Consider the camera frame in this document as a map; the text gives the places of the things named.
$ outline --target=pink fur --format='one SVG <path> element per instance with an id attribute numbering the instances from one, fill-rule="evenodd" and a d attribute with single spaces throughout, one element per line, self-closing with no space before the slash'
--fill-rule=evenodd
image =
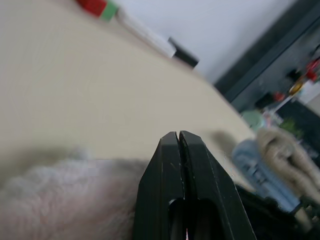
<path id="1" fill-rule="evenodd" d="M 146 162 L 39 166 L 0 191 L 1 240 L 130 240 Z"/>

